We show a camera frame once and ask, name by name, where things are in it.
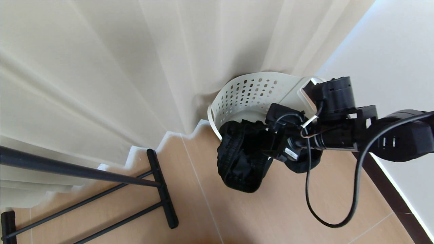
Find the laundry basket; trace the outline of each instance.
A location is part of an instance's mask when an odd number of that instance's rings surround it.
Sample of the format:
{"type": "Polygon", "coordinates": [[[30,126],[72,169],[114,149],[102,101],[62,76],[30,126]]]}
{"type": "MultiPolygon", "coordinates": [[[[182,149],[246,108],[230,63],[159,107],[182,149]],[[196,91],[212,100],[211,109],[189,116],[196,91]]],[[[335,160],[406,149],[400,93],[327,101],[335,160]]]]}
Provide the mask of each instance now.
{"type": "Polygon", "coordinates": [[[218,129],[225,122],[241,122],[243,119],[264,122],[272,103],[304,110],[306,116],[310,117],[316,110],[302,92],[310,81],[316,84],[325,80],[316,76],[297,77],[277,72],[259,72],[234,78],[220,90],[208,107],[210,125],[221,140],[218,129]]]}

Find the white label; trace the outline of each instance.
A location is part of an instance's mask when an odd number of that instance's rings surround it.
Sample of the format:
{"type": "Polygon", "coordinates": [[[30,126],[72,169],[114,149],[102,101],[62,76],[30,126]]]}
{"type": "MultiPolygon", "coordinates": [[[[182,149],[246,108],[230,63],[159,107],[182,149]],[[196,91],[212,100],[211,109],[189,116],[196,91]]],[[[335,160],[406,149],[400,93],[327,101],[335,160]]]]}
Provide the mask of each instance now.
{"type": "Polygon", "coordinates": [[[298,158],[298,155],[295,152],[291,151],[289,148],[285,148],[285,153],[293,157],[295,160],[297,160],[298,158]]]}

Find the robotic arm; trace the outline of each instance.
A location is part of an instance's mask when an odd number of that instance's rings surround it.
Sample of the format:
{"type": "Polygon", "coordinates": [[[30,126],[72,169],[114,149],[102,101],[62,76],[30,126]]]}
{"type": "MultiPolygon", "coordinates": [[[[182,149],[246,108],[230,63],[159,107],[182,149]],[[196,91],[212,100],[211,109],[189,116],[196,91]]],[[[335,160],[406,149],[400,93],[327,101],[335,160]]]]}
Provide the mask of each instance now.
{"type": "Polygon", "coordinates": [[[275,103],[270,106],[265,122],[268,131],[275,133],[274,142],[271,150],[262,153],[284,162],[292,171],[307,172],[307,205],[314,217],[328,227],[342,227],[354,215],[362,163],[368,152],[393,162],[405,162],[434,152],[434,111],[408,109],[378,119],[375,105],[355,106],[349,77],[319,83],[307,93],[317,108],[311,118],[305,117],[303,111],[275,103]],[[309,202],[310,170],[319,163],[322,151],[329,149],[361,152],[356,165],[352,206],[347,217],[338,224],[323,221],[309,202]]]}

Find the curtain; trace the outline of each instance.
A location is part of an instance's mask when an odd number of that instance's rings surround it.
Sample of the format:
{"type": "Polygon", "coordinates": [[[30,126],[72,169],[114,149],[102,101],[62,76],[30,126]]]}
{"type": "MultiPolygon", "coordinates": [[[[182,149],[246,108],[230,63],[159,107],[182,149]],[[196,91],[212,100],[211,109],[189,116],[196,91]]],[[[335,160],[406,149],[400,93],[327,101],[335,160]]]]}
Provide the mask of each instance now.
{"type": "MultiPolygon", "coordinates": [[[[236,76],[314,74],[373,1],[3,1],[0,144],[123,166],[132,145],[190,134],[236,76]]],[[[0,170],[2,207],[83,183],[0,170]]]]}

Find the white cable tie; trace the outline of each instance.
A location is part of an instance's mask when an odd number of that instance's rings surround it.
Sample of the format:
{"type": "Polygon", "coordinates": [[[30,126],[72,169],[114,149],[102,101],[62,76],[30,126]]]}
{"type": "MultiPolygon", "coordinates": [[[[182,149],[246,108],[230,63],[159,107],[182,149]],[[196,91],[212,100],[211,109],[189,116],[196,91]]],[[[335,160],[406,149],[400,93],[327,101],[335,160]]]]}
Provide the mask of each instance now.
{"type": "Polygon", "coordinates": [[[316,115],[314,115],[314,116],[312,116],[308,121],[306,121],[301,127],[302,128],[306,128],[306,126],[308,125],[308,124],[310,124],[310,122],[312,122],[314,119],[316,119],[316,118],[318,118],[318,116],[316,116],[316,115]]]}

